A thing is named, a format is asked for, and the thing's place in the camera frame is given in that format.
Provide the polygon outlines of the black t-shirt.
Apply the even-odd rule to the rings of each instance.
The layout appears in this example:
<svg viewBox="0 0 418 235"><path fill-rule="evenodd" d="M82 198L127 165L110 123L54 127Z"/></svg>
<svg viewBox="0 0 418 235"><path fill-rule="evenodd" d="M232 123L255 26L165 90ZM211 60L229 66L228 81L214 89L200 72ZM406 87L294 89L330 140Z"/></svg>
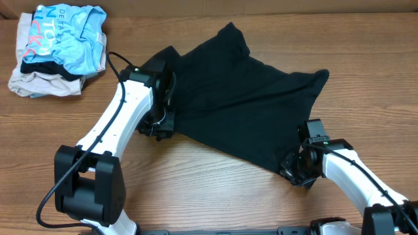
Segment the black t-shirt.
<svg viewBox="0 0 418 235"><path fill-rule="evenodd" d="M185 55L172 46L155 54L176 75L175 131L278 172L298 145L329 72L286 73L250 56L232 23Z"/></svg>

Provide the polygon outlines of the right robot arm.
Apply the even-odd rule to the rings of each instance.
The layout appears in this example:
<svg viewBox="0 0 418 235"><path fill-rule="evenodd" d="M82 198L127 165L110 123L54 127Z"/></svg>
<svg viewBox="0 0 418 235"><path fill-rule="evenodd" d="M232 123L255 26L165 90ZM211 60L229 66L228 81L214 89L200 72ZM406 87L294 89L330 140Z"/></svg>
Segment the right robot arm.
<svg viewBox="0 0 418 235"><path fill-rule="evenodd" d="M341 217L316 219L307 234L403 234L417 233L417 202L392 190L361 161L344 139L305 137L279 166L292 185L309 189L327 178L335 183L362 216L361 227Z"/></svg>

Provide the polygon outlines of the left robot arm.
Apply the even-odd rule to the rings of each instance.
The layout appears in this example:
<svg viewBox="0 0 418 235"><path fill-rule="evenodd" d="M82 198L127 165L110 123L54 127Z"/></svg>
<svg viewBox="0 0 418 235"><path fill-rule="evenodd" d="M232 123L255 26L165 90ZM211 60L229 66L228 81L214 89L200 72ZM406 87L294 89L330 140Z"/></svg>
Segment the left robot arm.
<svg viewBox="0 0 418 235"><path fill-rule="evenodd" d="M174 133L175 73L166 65L129 65L119 76L121 83L92 130L74 147L60 146L54 157L56 210L94 234L140 234L124 210L123 152L135 131L158 141Z"/></svg>

